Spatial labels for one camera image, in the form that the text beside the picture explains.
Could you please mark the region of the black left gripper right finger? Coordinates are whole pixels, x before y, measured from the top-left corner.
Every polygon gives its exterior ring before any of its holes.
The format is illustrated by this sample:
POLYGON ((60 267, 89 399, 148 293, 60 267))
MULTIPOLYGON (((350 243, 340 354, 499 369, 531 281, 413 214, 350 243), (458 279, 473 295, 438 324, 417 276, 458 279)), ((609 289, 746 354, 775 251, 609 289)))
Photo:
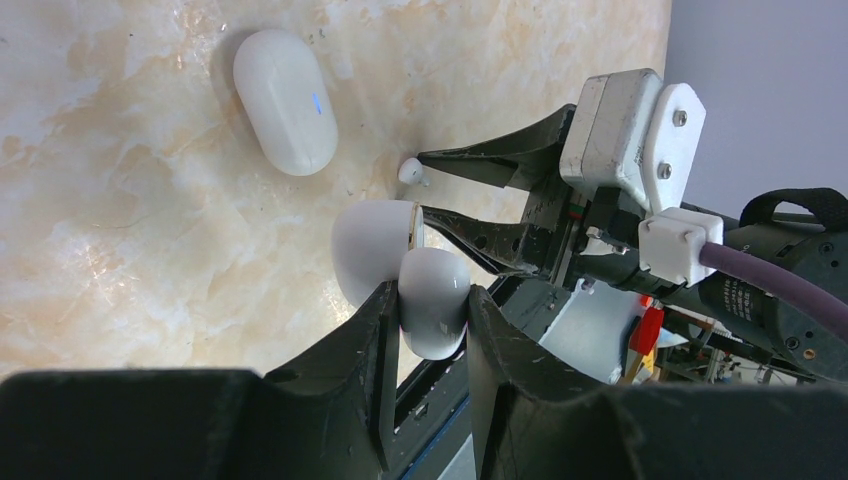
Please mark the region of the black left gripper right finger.
POLYGON ((480 479, 843 479, 847 394, 827 386, 609 386, 469 295, 480 479))

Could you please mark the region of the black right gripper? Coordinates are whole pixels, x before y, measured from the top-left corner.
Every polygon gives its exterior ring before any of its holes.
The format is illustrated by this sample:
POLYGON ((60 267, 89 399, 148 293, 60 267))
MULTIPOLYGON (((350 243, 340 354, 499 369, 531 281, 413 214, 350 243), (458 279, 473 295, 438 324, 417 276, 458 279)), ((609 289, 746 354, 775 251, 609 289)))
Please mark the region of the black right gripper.
POLYGON ((642 281, 638 224, 646 210, 620 188, 601 187, 587 198, 552 174, 575 110, 566 104, 498 138, 417 154, 424 166, 453 176, 531 191, 525 222, 493 223, 425 206, 424 223, 499 277, 547 279, 568 291, 577 289, 581 279, 613 286, 642 281))

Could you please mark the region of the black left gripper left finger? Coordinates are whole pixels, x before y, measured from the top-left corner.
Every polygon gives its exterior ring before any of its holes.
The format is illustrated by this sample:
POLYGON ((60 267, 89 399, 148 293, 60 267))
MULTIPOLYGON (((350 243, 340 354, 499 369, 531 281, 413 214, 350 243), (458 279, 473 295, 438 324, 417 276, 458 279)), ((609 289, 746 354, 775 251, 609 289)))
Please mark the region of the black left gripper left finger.
POLYGON ((5 479, 378 479, 390 469, 398 290, 264 375, 32 371, 1 385, 5 479))

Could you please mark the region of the white stem earbud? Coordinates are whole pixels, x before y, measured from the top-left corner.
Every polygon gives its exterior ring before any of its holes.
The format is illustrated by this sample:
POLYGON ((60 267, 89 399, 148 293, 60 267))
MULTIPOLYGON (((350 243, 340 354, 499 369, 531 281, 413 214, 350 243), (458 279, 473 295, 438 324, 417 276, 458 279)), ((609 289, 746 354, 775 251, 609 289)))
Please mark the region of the white stem earbud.
POLYGON ((424 172, 423 164, 415 157, 403 160, 397 172, 398 180, 405 185, 428 187, 430 180, 424 172))

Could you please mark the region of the white earbud case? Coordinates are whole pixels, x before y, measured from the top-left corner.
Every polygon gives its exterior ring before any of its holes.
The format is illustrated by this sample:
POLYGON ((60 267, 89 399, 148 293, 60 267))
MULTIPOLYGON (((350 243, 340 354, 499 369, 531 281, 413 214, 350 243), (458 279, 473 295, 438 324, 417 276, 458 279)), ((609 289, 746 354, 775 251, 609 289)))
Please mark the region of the white earbud case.
POLYGON ((416 356, 437 361, 457 352, 467 330, 470 270, 457 255, 425 245, 420 204, 350 205, 332 226, 331 254, 337 283, 354 307, 381 283, 398 283, 400 330, 416 356))

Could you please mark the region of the white oval charging case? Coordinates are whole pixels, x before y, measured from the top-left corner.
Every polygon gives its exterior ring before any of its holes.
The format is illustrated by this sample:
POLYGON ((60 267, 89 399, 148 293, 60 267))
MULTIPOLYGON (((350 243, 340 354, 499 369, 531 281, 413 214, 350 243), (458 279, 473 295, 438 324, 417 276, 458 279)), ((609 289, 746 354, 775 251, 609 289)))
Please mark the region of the white oval charging case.
POLYGON ((261 150, 278 170, 310 176, 338 146, 338 126, 316 55, 299 36, 258 31, 233 62, 236 91, 261 150))

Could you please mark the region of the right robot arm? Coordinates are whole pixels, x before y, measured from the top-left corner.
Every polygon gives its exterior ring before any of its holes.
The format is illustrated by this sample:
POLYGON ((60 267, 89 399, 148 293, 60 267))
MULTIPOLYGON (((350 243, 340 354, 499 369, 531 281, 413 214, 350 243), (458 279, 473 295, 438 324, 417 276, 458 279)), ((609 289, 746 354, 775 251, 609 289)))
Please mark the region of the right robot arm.
POLYGON ((805 312, 812 287, 847 298, 847 200, 831 188, 781 189, 755 197, 726 218, 731 254, 721 269, 686 287, 638 265, 640 209, 622 190, 586 199, 555 163, 576 134, 568 104, 516 132, 475 145, 421 152, 427 167, 528 192, 522 219, 498 224, 428 207, 424 221, 490 274, 533 278, 574 289, 582 279, 644 294, 720 321, 733 334, 724 349, 768 360, 807 380, 847 379, 847 325, 828 329, 805 312))

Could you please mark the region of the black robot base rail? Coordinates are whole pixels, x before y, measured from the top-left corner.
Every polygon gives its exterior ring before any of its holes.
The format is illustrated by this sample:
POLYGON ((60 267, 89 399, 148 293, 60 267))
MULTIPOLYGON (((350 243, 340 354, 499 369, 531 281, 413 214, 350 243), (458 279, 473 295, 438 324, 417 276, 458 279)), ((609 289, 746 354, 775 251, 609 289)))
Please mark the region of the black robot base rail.
POLYGON ((645 479, 644 440, 578 362, 580 295, 499 280, 481 340, 425 361, 401 384, 392 479, 645 479))

